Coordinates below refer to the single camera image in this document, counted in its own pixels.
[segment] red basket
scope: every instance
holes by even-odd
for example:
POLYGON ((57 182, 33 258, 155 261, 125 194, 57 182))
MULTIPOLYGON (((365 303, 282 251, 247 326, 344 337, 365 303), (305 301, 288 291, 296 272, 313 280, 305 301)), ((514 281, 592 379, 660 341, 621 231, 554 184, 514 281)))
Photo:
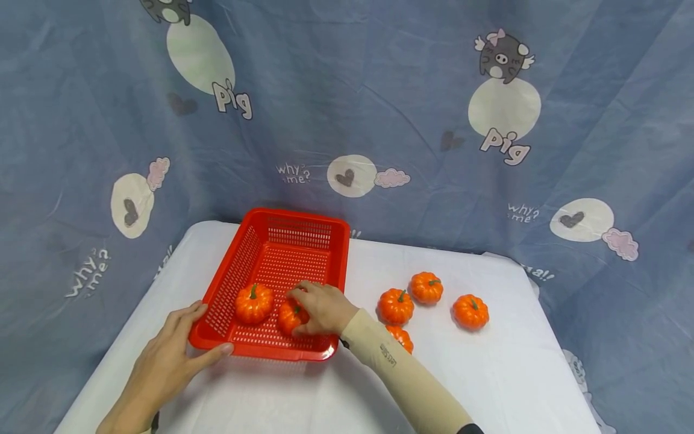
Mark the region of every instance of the red basket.
POLYGON ((338 219, 284 210, 248 212, 214 275, 203 303, 205 316, 193 325, 193 347, 211 349, 233 342, 234 356, 274 360, 327 360, 337 336, 287 337, 277 329, 277 307, 299 281, 327 283, 344 292, 349 225, 338 219), (238 291, 262 283, 275 293, 275 310, 257 326, 234 318, 238 291))

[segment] arm sleeve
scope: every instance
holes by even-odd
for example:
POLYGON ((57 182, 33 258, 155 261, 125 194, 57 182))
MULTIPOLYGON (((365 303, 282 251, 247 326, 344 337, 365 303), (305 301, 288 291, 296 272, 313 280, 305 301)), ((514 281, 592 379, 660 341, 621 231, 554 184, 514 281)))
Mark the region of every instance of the arm sleeve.
POLYGON ((453 395, 367 311, 357 312, 341 339, 383 381, 418 434, 482 433, 453 395))

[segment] blue fabric backdrop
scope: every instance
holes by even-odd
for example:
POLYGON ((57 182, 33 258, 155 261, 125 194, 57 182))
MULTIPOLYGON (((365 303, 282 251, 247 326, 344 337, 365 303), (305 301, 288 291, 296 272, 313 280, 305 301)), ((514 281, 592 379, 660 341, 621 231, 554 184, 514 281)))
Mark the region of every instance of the blue fabric backdrop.
POLYGON ((185 229, 255 206, 517 260, 603 433, 691 432, 694 1, 3 11, 2 433, 50 433, 185 229))

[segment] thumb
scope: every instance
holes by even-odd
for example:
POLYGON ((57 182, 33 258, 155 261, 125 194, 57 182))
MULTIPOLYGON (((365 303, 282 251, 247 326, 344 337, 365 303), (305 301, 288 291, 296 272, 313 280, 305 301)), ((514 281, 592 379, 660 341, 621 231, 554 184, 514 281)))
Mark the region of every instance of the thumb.
POLYGON ((190 365, 193 371, 193 375, 198 374, 200 371, 206 367, 213 365, 218 362, 222 357, 228 356, 234 352, 234 344, 227 342, 225 344, 219 345, 202 356, 192 358, 190 360, 190 365))

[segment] gray heart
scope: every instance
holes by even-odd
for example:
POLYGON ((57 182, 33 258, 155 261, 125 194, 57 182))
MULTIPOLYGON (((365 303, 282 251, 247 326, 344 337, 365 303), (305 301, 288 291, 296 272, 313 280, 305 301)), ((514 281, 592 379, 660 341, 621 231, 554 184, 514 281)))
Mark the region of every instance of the gray heart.
POLYGON ((139 219, 139 215, 137 214, 135 202, 133 202, 132 199, 124 199, 123 206, 128 212, 125 217, 123 217, 123 221, 126 224, 126 228, 129 228, 139 219))
POLYGON ((183 99, 175 93, 167 95, 169 106, 177 116, 190 115, 198 110, 198 103, 194 99, 183 99))
POLYGON ((345 187, 351 187, 352 181, 354 181, 354 171, 352 169, 347 169, 344 175, 335 175, 335 179, 345 187))
POLYGON ((583 211, 576 212, 574 215, 562 215, 559 218, 559 223, 571 229, 579 224, 585 216, 586 215, 583 213, 583 211))
POLYGON ((446 152, 451 149, 460 148, 465 141, 462 137, 455 137, 452 131, 446 131, 441 136, 441 150, 446 152))

